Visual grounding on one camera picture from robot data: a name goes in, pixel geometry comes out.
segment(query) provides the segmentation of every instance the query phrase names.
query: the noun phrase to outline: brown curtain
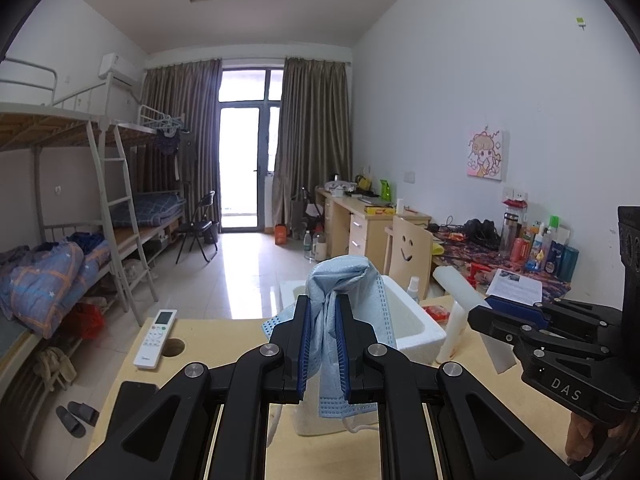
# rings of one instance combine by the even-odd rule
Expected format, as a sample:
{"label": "brown curtain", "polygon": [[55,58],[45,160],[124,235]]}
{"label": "brown curtain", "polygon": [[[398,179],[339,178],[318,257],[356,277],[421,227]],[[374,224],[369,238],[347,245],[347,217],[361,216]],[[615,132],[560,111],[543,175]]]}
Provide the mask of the brown curtain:
{"label": "brown curtain", "polygon": [[287,59],[282,79],[273,222],[289,224],[291,200],[333,173],[351,177],[351,131],[344,63]]}
{"label": "brown curtain", "polygon": [[[222,61],[210,59],[149,70],[142,90],[142,102],[156,110],[179,117],[193,134],[195,147],[180,145],[181,177],[187,212],[198,200],[215,190],[213,216],[220,220],[220,170],[218,165],[218,90],[222,81]],[[149,145],[138,149],[136,176],[138,192],[178,189],[174,156],[163,155]]]}

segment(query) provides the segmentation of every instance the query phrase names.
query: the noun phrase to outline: black phone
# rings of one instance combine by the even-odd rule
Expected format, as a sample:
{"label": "black phone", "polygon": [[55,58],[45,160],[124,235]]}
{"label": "black phone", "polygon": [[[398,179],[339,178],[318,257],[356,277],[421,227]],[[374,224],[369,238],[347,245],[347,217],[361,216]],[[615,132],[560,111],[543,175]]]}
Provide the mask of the black phone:
{"label": "black phone", "polygon": [[158,391],[158,387],[151,383],[124,381],[120,385],[116,402],[113,405],[111,418],[107,427],[107,438],[114,433],[137,410],[151,399]]}

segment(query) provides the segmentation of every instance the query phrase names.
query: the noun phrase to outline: white air conditioner remote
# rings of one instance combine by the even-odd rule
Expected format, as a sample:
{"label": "white air conditioner remote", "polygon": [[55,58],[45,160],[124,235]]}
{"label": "white air conditioner remote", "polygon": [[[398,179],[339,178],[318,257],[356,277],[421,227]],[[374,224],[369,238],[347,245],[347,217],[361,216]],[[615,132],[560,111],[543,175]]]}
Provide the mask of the white air conditioner remote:
{"label": "white air conditioner remote", "polygon": [[153,370],[158,366],[162,347],[171,331],[177,313],[177,310],[161,310],[158,312],[158,315],[145,335],[142,345],[140,345],[138,349],[136,358],[133,360],[136,368]]}

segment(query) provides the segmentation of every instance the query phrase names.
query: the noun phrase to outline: paper sheet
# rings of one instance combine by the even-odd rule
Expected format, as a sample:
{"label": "paper sheet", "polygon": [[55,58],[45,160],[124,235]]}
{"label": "paper sheet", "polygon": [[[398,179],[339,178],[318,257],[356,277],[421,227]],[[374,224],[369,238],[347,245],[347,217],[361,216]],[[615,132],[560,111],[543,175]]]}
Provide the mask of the paper sheet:
{"label": "paper sheet", "polygon": [[486,293],[488,296],[498,296],[505,300],[533,305],[542,301],[542,282],[498,269]]}

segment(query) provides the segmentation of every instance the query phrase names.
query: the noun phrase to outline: silver bolt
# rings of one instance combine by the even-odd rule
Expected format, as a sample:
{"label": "silver bolt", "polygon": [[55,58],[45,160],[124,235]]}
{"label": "silver bolt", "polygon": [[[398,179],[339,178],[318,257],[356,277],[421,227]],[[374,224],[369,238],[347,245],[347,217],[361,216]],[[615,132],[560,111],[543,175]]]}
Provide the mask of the silver bolt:
{"label": "silver bolt", "polygon": [[266,343],[260,347],[260,353],[265,357],[277,355],[279,351],[280,347],[274,343]]}
{"label": "silver bolt", "polygon": [[454,361],[449,361],[442,365],[442,371],[449,377],[458,377],[459,375],[462,375],[462,370],[462,366]]}
{"label": "silver bolt", "polygon": [[380,343],[373,343],[373,345],[369,345],[367,352],[375,357],[382,357],[386,354],[386,346]]}
{"label": "silver bolt", "polygon": [[186,365],[184,367],[184,374],[191,379],[200,377],[203,373],[204,366],[202,366],[200,363],[191,363],[190,365]]}

